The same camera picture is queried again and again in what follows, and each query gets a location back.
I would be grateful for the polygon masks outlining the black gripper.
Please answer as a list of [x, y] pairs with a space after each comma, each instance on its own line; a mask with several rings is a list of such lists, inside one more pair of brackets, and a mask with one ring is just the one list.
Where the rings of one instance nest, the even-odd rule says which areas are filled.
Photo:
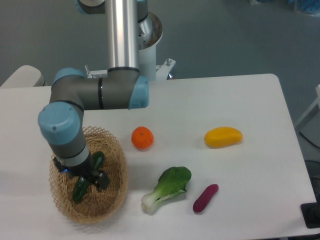
[[70, 158], [59, 159], [57, 156], [53, 158], [53, 163], [60, 173], [66, 173], [69, 178], [83, 177], [90, 184], [95, 185], [98, 192], [106, 190], [110, 184], [108, 174], [104, 170], [96, 170], [94, 158], [88, 156], [84, 160], [80, 160], [79, 164], [69, 166], [67, 163], [71, 161]]

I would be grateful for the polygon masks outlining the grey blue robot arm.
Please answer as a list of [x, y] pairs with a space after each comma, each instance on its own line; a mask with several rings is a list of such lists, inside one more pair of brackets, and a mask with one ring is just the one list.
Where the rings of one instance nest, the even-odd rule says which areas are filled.
[[96, 170], [82, 130], [86, 110], [138, 109], [149, 104], [149, 83], [140, 73], [138, 26], [148, 17], [145, 0], [78, 0], [85, 14], [105, 14], [107, 76], [87, 78], [74, 68], [56, 73], [49, 104], [38, 115], [43, 137], [59, 172], [81, 176], [101, 191], [108, 175]]

